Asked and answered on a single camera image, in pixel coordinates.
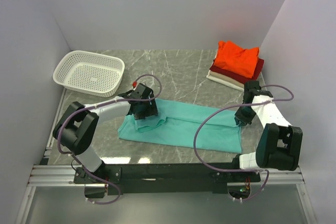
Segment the teal t-shirt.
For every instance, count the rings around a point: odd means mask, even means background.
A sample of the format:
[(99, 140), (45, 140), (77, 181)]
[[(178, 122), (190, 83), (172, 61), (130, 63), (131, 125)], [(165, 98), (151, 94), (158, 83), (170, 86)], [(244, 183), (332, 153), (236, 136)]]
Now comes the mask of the teal t-shirt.
[[(135, 120), (126, 116), (118, 129), (118, 137), (127, 141), (193, 147), (200, 124), (217, 108), (157, 99), (158, 116)], [(226, 110), (205, 123), (197, 135), (196, 148), (241, 153), (241, 130), (234, 111)]]

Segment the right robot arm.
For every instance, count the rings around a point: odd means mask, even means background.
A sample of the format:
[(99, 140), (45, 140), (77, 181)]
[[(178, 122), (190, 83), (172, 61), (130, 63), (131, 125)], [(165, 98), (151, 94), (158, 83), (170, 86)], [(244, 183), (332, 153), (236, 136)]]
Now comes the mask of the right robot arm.
[(255, 152), (236, 156), (238, 164), (230, 169), (235, 181), (243, 181), (249, 175), (249, 169), (293, 171), (298, 167), (303, 131), (283, 117), (275, 100), (270, 91), (262, 89), (259, 81), (244, 84), (244, 106), (235, 113), (236, 125), (251, 124), (257, 116), (263, 132)]

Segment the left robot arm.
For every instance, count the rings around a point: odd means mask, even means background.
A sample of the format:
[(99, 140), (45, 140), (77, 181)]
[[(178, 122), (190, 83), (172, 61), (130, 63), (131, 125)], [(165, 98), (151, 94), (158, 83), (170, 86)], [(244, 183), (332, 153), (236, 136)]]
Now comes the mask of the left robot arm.
[(91, 147), (99, 122), (130, 115), (135, 120), (157, 116), (154, 91), (139, 83), (133, 89), (110, 100), (83, 105), (73, 102), (58, 121), (52, 136), (59, 146), (64, 146), (87, 169), (91, 182), (99, 183), (108, 178), (105, 163)]

